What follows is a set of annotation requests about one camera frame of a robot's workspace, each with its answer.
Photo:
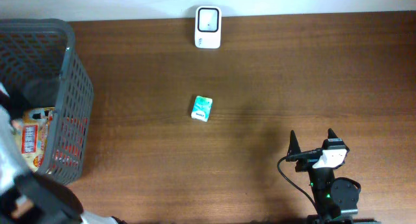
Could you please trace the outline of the green tissue pack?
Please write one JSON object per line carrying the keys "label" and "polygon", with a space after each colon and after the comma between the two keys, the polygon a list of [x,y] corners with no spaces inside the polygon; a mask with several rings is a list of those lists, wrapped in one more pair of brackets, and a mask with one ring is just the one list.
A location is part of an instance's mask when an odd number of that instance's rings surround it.
{"label": "green tissue pack", "polygon": [[191,111],[191,118],[199,121],[208,122],[213,100],[208,97],[197,95]]}

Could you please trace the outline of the yellow wet wipes pack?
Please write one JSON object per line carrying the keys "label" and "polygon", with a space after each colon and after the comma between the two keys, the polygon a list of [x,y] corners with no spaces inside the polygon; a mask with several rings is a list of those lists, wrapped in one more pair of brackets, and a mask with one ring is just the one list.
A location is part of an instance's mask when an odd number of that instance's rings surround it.
{"label": "yellow wet wipes pack", "polygon": [[14,139],[28,167],[36,172],[44,161],[54,107],[34,108],[12,122]]}

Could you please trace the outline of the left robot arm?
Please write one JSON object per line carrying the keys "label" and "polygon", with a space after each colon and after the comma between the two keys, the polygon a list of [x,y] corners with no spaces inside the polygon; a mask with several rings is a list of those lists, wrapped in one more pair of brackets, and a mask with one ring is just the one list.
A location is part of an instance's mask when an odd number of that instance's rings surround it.
{"label": "left robot arm", "polygon": [[1,86],[1,223],[126,224],[87,212],[70,189],[29,169],[12,134],[11,104]]}

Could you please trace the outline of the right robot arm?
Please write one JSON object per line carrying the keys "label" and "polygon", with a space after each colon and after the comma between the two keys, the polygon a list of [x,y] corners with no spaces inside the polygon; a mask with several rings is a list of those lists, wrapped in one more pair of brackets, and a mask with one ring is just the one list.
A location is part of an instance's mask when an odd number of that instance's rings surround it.
{"label": "right robot arm", "polygon": [[317,213],[307,217],[308,223],[352,223],[358,213],[361,185],[345,177],[335,177],[334,171],[345,163],[349,148],[332,129],[322,147],[310,151],[300,149],[294,131],[290,133],[286,161],[296,162],[295,171],[309,175],[313,206]]}

